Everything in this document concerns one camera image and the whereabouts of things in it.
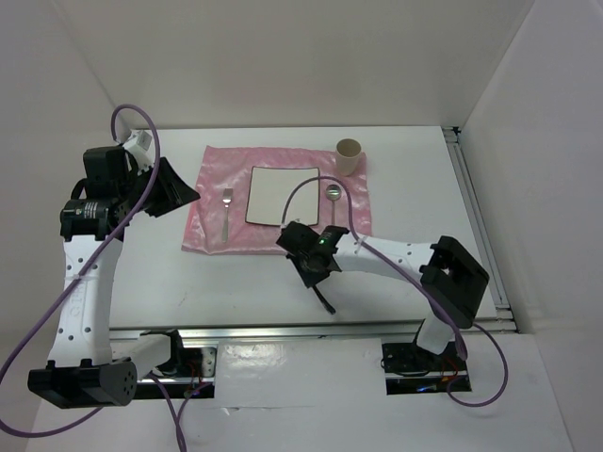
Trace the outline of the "silver fork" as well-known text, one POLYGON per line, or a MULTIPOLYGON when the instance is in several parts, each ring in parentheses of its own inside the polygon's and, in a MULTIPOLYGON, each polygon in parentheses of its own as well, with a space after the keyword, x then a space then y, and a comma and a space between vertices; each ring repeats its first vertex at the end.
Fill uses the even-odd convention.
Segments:
POLYGON ((221 241, 226 243, 229 238, 229 214, 230 206, 234 198, 234 190, 231 187, 225 188, 222 192, 222 204, 224 207, 224 218, 222 224, 221 241))

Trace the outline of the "beige paper cup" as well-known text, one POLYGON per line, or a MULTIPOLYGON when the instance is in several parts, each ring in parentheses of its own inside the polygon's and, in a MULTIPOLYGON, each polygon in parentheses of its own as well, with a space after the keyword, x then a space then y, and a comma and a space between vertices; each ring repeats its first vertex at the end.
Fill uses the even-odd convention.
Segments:
POLYGON ((335 146, 336 170, 342 176, 350 176, 356 170, 362 155, 361 144, 352 138, 341 139, 335 146))

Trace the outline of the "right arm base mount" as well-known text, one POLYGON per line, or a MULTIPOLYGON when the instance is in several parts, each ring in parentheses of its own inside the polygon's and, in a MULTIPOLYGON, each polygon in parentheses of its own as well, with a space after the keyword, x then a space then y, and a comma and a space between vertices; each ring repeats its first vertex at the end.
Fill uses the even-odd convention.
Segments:
POLYGON ((453 392, 471 392, 466 363, 449 342, 441 355, 414 343, 384 343, 381 368, 389 396, 445 393, 451 382, 453 392))

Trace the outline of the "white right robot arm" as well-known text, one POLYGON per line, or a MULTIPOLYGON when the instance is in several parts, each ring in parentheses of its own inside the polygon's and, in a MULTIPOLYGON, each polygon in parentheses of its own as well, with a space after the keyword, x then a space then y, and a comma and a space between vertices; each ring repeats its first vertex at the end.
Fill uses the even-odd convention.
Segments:
POLYGON ((411 347, 415 365, 434 368, 451 341, 459 357, 467 359, 461 331, 473 327, 490 277, 457 239, 443 235, 432 244, 397 242, 333 225, 319 234, 292 221, 281 230, 277 245, 308 288, 333 272, 362 272, 409 283, 431 308, 411 347))

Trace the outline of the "silver table knife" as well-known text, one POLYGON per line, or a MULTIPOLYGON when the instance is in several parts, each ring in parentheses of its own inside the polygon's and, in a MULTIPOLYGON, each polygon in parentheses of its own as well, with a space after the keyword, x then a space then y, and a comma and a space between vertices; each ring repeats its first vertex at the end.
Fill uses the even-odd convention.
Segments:
POLYGON ((326 312, 329 315, 335 315, 336 314, 335 307, 323 296, 323 294, 320 292, 320 290, 316 286, 314 286, 313 291, 314 291, 315 295, 317 296, 322 307, 326 310, 326 312))

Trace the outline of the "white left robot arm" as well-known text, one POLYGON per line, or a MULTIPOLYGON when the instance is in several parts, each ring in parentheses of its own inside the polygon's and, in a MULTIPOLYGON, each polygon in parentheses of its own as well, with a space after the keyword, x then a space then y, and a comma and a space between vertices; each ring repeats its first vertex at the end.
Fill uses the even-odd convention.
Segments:
POLYGON ((85 151, 86 176, 60 213, 66 258, 57 334, 47 365, 30 371, 28 389, 61 409, 126 406, 138 382, 153 370, 166 376, 185 367, 182 339, 174 330, 142 333, 120 357, 109 338, 113 283, 124 231, 137 201, 151 217, 199 200, 169 161, 144 168, 121 146, 85 151))

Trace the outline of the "pink satin placemat cloth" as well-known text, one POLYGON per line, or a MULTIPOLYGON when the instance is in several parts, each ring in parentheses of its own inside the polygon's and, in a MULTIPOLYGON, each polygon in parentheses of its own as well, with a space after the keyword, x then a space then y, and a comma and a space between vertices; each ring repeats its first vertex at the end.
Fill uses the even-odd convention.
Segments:
POLYGON ((208 146, 188 212, 182 250, 206 255, 279 254, 283 223, 320 232, 352 224, 372 233, 367 159, 350 176, 337 172, 333 152, 301 148, 208 146))

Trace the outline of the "white square plate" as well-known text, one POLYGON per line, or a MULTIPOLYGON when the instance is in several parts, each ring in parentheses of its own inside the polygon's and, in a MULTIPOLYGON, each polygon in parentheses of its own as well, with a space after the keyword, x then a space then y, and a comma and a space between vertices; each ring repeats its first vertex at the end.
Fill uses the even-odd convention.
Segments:
MULTIPOLYGON (((319 176, 318 168, 275 169, 253 167, 245 220, 262 226, 280 226, 285 204, 292 191, 303 181, 319 176)), ((319 180, 300 188, 287 208, 285 222, 298 220, 318 225, 319 180)))

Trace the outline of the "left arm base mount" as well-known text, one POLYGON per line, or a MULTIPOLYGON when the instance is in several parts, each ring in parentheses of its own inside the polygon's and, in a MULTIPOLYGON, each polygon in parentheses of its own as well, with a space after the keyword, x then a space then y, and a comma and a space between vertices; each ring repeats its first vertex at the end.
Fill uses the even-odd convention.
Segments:
POLYGON ((164 385, 169 396, 176 399, 214 398, 218 347, 186 347, 178 330, 145 331, 141 337, 154 335, 170 340, 168 359, 149 370, 149 374, 164 385))

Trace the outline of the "silver spoon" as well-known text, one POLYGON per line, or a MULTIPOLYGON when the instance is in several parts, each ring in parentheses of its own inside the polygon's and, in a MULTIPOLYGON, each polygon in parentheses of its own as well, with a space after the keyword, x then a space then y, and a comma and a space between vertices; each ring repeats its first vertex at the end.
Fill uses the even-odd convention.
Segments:
POLYGON ((326 198, 331 202, 331 206, 332 206, 331 224, 335 225, 336 202, 339 201, 342 196, 342 189, 337 184, 330 184, 326 187, 325 195, 326 195, 326 198))

